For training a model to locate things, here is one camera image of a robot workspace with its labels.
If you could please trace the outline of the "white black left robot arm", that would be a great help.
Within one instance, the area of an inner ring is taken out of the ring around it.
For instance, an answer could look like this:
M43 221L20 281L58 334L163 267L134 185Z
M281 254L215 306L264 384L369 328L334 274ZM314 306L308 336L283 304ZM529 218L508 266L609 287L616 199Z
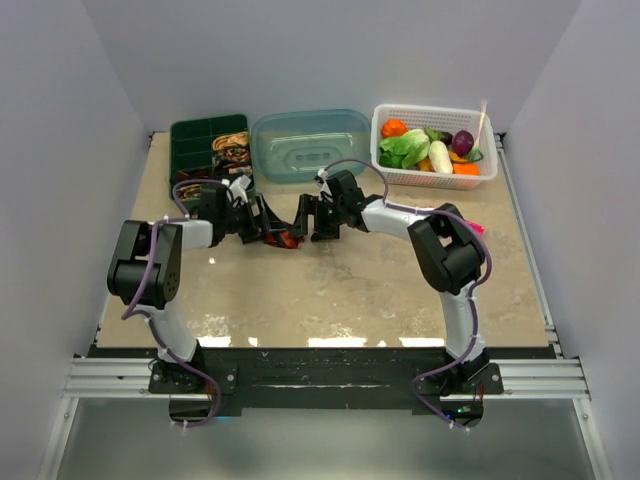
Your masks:
M112 256L107 287L125 305L121 318L144 319L156 343L160 380L181 391L217 392L200 344L175 302L182 254L212 248L229 234L244 243L270 238L289 247L295 242L294 226L278 218L262 196L248 199L245 180L179 183L173 195L183 215L153 223L125 221Z

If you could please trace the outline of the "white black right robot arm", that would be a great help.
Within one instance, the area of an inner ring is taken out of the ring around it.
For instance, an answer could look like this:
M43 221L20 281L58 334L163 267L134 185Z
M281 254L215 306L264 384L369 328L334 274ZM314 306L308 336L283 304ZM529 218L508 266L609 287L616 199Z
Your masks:
M439 294L446 327L445 365L429 374L456 392L469 392L489 364L475 299L492 268L481 237L451 203L422 208L367 196L348 170L322 169L316 182L318 194L299 197L294 231L306 235L312 217L313 242L337 239L343 225L409 242L423 278Z

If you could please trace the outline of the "orange navy striped tie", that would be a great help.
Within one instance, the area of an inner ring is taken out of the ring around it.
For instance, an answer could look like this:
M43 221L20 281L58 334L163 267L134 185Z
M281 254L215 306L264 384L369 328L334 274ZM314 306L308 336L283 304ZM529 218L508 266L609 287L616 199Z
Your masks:
M306 235L294 228L279 231L269 231L265 234L264 242L267 245L282 249L297 249L305 240Z

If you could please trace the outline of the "green compartment organizer box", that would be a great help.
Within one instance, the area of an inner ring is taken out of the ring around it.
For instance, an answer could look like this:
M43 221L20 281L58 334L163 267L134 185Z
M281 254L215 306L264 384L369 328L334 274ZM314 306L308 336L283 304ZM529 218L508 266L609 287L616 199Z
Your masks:
M184 120L174 123L170 128L170 160L169 160L169 196L173 197L173 187L178 184L173 176L179 170L211 168L211 179L232 181L241 174L252 180L247 192L251 202L255 198L255 182L253 180L252 155L249 145L246 148L231 148L224 151L212 149L213 140L224 134L247 131L249 133L247 117L242 114L226 115L195 120ZM216 172L212 165L213 157L218 152L246 150L250 153L251 172L223 173Z

